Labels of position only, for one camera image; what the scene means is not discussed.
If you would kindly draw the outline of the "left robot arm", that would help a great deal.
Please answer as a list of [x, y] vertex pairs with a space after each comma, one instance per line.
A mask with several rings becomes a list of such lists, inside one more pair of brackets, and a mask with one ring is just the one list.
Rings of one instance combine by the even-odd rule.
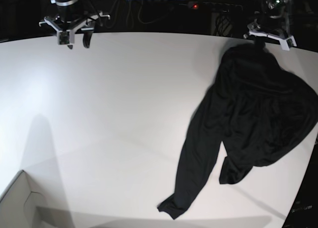
[[252, 22], [247, 25], [244, 39], [253, 37], [277, 41], [282, 50], [289, 51], [297, 43], [290, 32], [290, 14], [293, 0], [255, 0], [257, 9], [254, 10]]

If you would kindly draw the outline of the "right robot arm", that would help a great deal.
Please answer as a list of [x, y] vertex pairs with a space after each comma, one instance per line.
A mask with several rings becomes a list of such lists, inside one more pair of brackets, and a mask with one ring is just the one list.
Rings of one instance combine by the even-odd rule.
[[48, 25], [56, 32], [57, 44], [72, 49], [77, 32], [83, 33], [82, 43], [90, 47], [95, 26], [103, 26], [111, 17], [103, 11], [98, 11], [91, 0], [50, 0], [57, 7], [55, 17], [45, 16], [39, 26]]

